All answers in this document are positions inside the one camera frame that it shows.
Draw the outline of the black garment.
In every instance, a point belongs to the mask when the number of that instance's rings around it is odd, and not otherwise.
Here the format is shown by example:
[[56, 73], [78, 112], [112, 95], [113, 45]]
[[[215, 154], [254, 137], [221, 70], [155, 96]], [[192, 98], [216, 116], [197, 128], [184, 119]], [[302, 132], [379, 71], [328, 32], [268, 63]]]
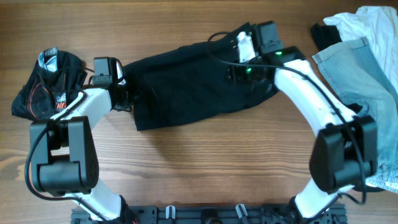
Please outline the black garment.
[[220, 113], [252, 108], [278, 89], [268, 80], [238, 83], [239, 54], [232, 41], [245, 23], [222, 39], [179, 47], [124, 66], [129, 90], [136, 94], [134, 119], [139, 131], [197, 122]]

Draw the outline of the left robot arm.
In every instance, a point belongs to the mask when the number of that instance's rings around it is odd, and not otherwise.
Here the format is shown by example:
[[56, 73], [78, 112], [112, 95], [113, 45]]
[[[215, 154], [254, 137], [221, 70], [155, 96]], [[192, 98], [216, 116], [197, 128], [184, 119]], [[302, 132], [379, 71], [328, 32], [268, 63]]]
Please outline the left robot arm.
[[71, 200], [98, 223], [138, 223], [125, 199], [100, 178], [91, 130], [111, 110], [131, 110], [122, 84], [125, 72], [113, 57], [94, 59], [92, 85], [64, 111], [30, 126], [24, 178], [29, 191], [47, 201]]

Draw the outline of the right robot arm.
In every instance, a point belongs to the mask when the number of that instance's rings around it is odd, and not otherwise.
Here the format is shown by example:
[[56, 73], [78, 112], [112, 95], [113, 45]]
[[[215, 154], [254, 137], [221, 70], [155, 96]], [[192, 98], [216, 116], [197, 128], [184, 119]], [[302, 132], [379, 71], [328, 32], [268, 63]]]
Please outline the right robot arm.
[[274, 22], [229, 33], [238, 61], [229, 63], [233, 83], [271, 82], [285, 93], [309, 123], [316, 137], [309, 162], [311, 178], [292, 197], [290, 223], [310, 223], [329, 214], [348, 191], [367, 196], [366, 179], [376, 173], [377, 127], [370, 116], [359, 117], [318, 79], [296, 47], [282, 46]]

